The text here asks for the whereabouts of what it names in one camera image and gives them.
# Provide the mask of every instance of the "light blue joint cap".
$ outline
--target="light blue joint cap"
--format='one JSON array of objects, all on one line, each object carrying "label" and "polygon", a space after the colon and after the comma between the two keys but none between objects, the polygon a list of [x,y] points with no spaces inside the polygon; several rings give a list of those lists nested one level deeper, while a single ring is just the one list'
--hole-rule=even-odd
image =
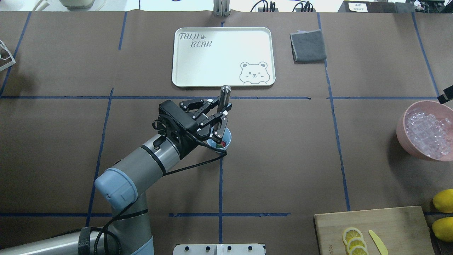
[{"label": "light blue joint cap", "polygon": [[154,255],[153,237],[131,255]]},{"label": "light blue joint cap", "polygon": [[123,171],[109,168],[94,181],[94,185],[118,211],[123,210],[138,198],[134,182]]}]

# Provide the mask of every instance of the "blue tape line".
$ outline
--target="blue tape line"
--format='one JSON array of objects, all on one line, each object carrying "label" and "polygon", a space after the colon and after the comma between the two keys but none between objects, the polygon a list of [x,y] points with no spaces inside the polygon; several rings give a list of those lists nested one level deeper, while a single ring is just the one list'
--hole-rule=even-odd
[{"label": "blue tape line", "polygon": [[276,212],[276,213],[253,213],[253,212],[239,212],[239,213],[222,213],[223,217],[286,217],[291,215],[289,212]]},{"label": "blue tape line", "polygon": [[113,99],[197,99],[216,97],[184,97],[184,96],[114,96]]},{"label": "blue tape line", "polygon": [[126,19],[127,19],[127,11],[124,12],[123,28],[121,29],[121,37],[120,37],[120,44],[118,45],[118,50],[121,50],[121,46],[123,45],[123,36],[124,36],[124,28],[126,27]]},{"label": "blue tape line", "polygon": [[219,217],[217,212],[202,212],[202,213],[170,213],[169,217]]},{"label": "blue tape line", "polygon": [[415,13],[412,13],[412,20],[414,22],[415,32],[417,34],[417,38],[419,40],[420,48],[422,49],[423,57],[425,59],[426,67],[428,67],[429,76],[431,77],[431,81],[433,82],[434,90],[436,91],[436,95],[439,96],[439,91],[437,90],[437,84],[434,80],[433,72],[431,71],[431,66],[429,65],[428,58],[426,57],[426,53],[423,47],[422,39],[420,38],[419,28],[417,26],[417,21],[415,20]]},{"label": "blue tape line", "polygon": [[[86,213],[0,213],[0,217],[86,217]],[[112,217],[111,213],[93,213],[92,217]]]},{"label": "blue tape line", "polygon": [[[27,29],[28,22],[30,21],[31,17],[31,11],[29,12],[27,16],[27,20],[25,21],[24,28],[22,29],[22,33],[20,34],[19,41],[17,42],[16,50],[14,51],[13,58],[16,58],[17,52],[19,50],[20,44],[22,43],[22,39],[24,38],[25,30]],[[10,76],[11,73],[11,68],[13,68],[14,65],[8,67],[8,71],[6,71],[5,79],[3,80],[3,84],[0,88],[0,98],[2,98],[3,91],[5,90],[6,87],[6,82],[8,81],[8,77]]]},{"label": "blue tape line", "polygon": [[[107,96],[4,96],[4,99],[109,99]],[[112,99],[215,99],[216,97],[184,97],[184,96],[113,96]],[[231,97],[230,99],[307,99],[309,97]]]},{"label": "blue tape line", "polygon": [[290,212],[202,212],[202,213],[170,213],[169,217],[286,217]]},{"label": "blue tape line", "polygon": [[223,241],[222,231],[222,213],[223,213],[223,158],[220,159],[219,163],[219,244]]},{"label": "blue tape line", "polygon": [[91,211],[93,209],[94,191],[96,190],[96,187],[94,186],[94,181],[97,179],[97,176],[99,175],[99,166],[101,165],[101,155],[102,155],[102,150],[104,149],[104,139],[106,137],[107,121],[109,120],[112,96],[113,96],[113,88],[110,91],[109,103],[107,104],[106,118],[104,120],[104,128],[102,130],[101,144],[99,146],[99,154],[97,155],[96,172],[94,174],[93,187],[91,188],[90,205],[88,206],[87,221],[85,222],[86,227],[88,227],[90,225],[90,218],[92,216]]},{"label": "blue tape line", "polygon": [[106,96],[4,96],[4,99],[109,99]]},{"label": "blue tape line", "polygon": [[309,97],[230,97],[230,99],[308,99]]},{"label": "blue tape line", "polygon": [[[319,12],[317,12],[316,15],[318,16],[319,29],[322,30],[321,16],[319,15]],[[335,138],[337,139],[338,154],[340,155],[341,172],[342,172],[342,177],[343,177],[344,198],[346,200],[347,211],[351,211],[351,206],[349,204],[349,195],[347,192],[346,174],[344,172],[343,155],[342,155],[341,144],[340,144],[340,135],[338,134],[337,117],[335,116],[335,106],[333,105],[332,87],[330,85],[329,73],[327,72],[327,60],[324,60],[324,69],[326,70],[326,80],[327,80],[327,84],[329,85],[328,89],[329,89],[330,108],[332,111],[333,127],[335,129]]]},{"label": "blue tape line", "polygon": [[437,100],[437,97],[332,97],[334,100],[338,99],[359,99],[359,100]]},{"label": "blue tape line", "polygon": [[222,224],[223,224],[223,218],[222,218],[222,216],[219,216],[219,244],[223,243]]},{"label": "blue tape line", "polygon": [[449,216],[452,217],[453,213],[444,213],[444,212],[439,212],[439,211],[424,211],[424,215],[438,215],[438,216]]}]

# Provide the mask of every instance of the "gray cloth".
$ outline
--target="gray cloth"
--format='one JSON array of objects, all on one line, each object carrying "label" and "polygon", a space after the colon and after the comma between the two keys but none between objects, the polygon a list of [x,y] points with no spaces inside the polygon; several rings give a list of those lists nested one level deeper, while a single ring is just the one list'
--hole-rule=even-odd
[{"label": "gray cloth", "polygon": [[293,58],[296,62],[314,62],[327,58],[321,30],[297,31],[290,34]]}]

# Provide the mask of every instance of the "yellow knife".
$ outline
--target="yellow knife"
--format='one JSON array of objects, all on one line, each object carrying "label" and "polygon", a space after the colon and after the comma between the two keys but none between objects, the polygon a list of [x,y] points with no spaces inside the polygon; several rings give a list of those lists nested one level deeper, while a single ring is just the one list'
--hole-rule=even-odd
[{"label": "yellow knife", "polygon": [[368,231],[368,233],[370,233],[370,236],[376,244],[377,249],[379,250],[381,255],[389,255],[389,251],[387,250],[382,240],[376,235],[376,233],[373,230]]}]

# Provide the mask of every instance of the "lemon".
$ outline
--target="lemon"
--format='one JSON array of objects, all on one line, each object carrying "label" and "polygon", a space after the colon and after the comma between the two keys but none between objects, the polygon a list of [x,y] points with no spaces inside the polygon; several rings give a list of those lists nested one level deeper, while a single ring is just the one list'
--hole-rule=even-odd
[{"label": "lemon", "polygon": [[433,204],[437,210],[445,213],[453,212],[453,189],[437,193],[433,198]]},{"label": "lemon", "polygon": [[351,249],[349,255],[369,255],[369,254],[368,250],[365,247],[356,245]]},{"label": "lemon", "polygon": [[344,245],[347,245],[349,240],[354,238],[354,237],[358,237],[358,238],[363,240],[362,232],[360,232],[360,230],[358,230],[357,228],[350,227],[350,228],[345,229],[344,232],[343,232],[343,243],[344,243]]},{"label": "lemon", "polygon": [[366,243],[361,237],[354,237],[349,239],[346,246],[346,250],[349,252],[350,250],[352,250],[354,246],[362,246],[365,247],[365,249],[367,249]]},{"label": "lemon", "polygon": [[453,217],[438,219],[433,223],[433,232],[444,242],[453,242]]}]

